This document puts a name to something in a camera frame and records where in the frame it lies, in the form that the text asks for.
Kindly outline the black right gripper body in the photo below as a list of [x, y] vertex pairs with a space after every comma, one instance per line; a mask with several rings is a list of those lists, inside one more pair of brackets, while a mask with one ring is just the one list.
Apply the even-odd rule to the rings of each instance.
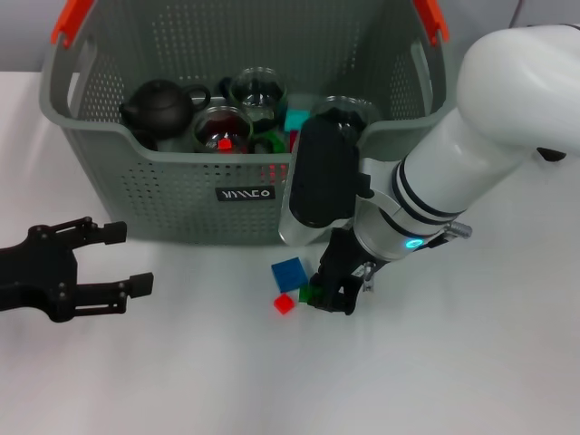
[[354, 230], [336, 228], [320, 260], [318, 273], [330, 293], [341, 283], [356, 283], [357, 297], [365, 279], [373, 278], [382, 261], [369, 254], [359, 243]]

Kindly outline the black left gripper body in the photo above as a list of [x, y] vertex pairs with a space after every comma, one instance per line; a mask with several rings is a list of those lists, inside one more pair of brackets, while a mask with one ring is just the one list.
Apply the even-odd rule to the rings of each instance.
[[33, 308], [56, 323], [74, 318], [77, 262], [73, 224], [36, 226], [18, 245], [1, 250], [1, 310]]

